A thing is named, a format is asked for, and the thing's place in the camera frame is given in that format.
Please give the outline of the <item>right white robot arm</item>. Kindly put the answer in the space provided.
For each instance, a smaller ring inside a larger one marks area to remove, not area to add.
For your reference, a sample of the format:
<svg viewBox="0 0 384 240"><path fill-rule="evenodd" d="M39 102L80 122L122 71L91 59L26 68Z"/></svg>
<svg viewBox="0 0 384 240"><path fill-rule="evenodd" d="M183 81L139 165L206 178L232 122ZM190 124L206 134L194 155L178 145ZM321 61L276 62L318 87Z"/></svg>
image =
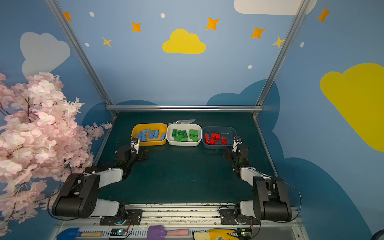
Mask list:
<svg viewBox="0 0 384 240"><path fill-rule="evenodd" d="M290 222L293 214L285 182L250 166L248 156L249 149L244 144L224 150L224 157L233 161L233 172L252 187L252 199L236 205L236 218Z"/></svg>

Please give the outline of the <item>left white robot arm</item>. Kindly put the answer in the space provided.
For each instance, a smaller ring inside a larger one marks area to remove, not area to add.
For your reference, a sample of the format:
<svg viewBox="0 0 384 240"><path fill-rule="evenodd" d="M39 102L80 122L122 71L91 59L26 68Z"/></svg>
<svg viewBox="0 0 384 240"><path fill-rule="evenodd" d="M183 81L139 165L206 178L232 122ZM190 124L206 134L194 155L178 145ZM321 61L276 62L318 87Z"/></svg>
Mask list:
<svg viewBox="0 0 384 240"><path fill-rule="evenodd" d="M70 174L56 200L51 214L54 217L86 219L89 217L117 217L122 221L128 217L122 202L98 198L100 189L121 182L129 176L136 162L146 162L149 150L124 146L117 151L113 168L89 174Z"/></svg>

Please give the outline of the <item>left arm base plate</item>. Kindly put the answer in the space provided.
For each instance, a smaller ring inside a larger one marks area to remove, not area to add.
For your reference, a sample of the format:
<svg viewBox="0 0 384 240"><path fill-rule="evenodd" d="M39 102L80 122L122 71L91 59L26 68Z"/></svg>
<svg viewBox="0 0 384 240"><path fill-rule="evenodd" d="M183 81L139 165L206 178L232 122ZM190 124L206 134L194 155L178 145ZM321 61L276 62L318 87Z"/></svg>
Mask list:
<svg viewBox="0 0 384 240"><path fill-rule="evenodd" d="M143 210L125 210L113 217L102 217L101 226L139 226L141 223Z"/></svg>

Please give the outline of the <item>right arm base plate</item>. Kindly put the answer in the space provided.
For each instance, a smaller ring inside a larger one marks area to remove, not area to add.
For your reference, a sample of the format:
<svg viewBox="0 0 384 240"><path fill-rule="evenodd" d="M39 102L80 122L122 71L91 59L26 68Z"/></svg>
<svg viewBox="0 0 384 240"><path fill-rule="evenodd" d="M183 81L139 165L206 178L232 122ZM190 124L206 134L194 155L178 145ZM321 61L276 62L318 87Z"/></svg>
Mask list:
<svg viewBox="0 0 384 240"><path fill-rule="evenodd" d="M220 220L222 225L250 225L253 218L241 215L237 209L227 207L219 208Z"/></svg>

